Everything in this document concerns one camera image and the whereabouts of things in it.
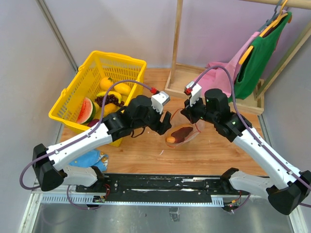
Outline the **clear zip top bag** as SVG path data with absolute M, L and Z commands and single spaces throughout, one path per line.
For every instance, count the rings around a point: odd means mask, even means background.
M 183 145 L 193 140 L 205 129 L 205 122 L 202 120 L 191 123 L 181 114 L 183 108 L 178 108 L 171 116 L 171 128 L 165 132 L 165 143 L 171 148 Z

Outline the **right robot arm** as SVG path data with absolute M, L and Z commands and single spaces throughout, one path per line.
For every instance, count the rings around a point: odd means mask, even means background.
M 301 171 L 282 158 L 238 112 L 232 112 L 228 98 L 220 89 L 210 89 L 201 98 L 201 88 L 186 88 L 189 97 L 181 114 L 191 123 L 213 124 L 221 136 L 243 149 L 268 177 L 246 174 L 237 168 L 227 170 L 220 188 L 225 194 L 246 191 L 265 198 L 278 212 L 289 215 L 311 191 L 311 172 Z

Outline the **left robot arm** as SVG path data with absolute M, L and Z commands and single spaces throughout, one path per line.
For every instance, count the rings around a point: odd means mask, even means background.
M 104 187 L 104 177 L 96 166 L 70 166 L 70 162 L 99 146 L 110 144 L 134 130 L 149 127 L 163 135 L 171 128 L 171 113 L 163 113 L 170 101 L 165 92 L 151 97 L 138 95 L 128 106 L 108 114 L 90 129 L 62 143 L 45 147 L 39 144 L 33 150 L 33 169 L 42 191 L 51 191 L 60 185 L 83 185 L 93 192 Z

